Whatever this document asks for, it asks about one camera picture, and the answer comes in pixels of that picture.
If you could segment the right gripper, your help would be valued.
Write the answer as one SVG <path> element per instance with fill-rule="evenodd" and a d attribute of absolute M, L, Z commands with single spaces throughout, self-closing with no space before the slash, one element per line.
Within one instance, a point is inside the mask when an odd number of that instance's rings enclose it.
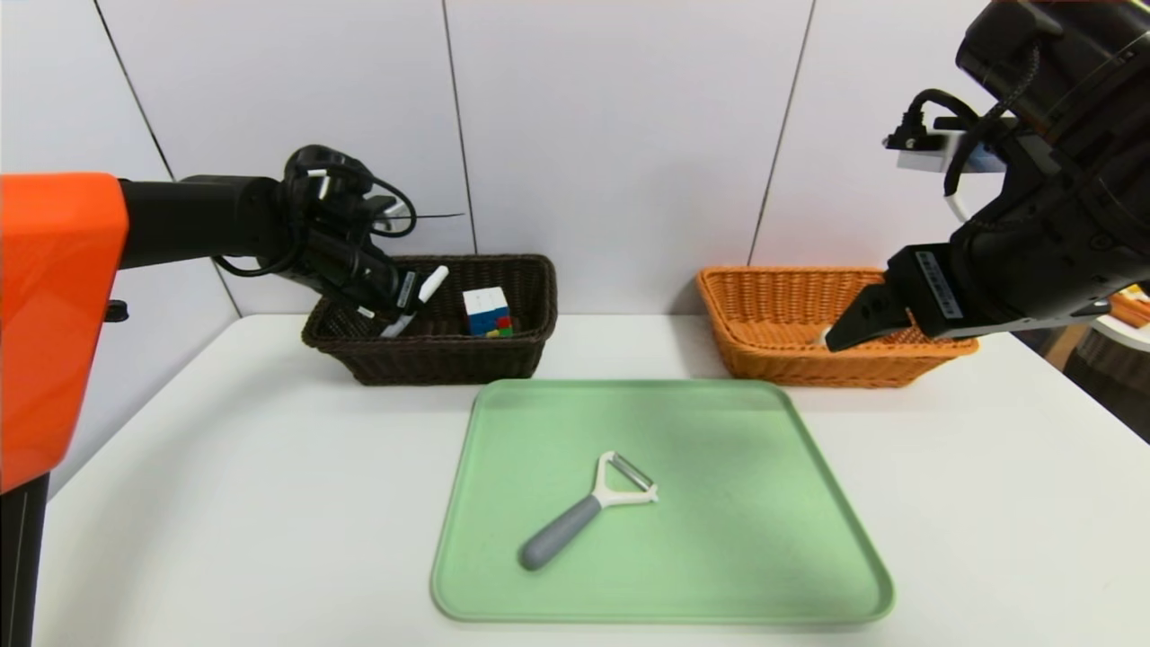
<path fill-rule="evenodd" d="M 1090 209 L 986 205 L 949 241 L 904 247 L 825 334 L 831 352 L 917 328 L 966 339 L 1090 315 Z"/>

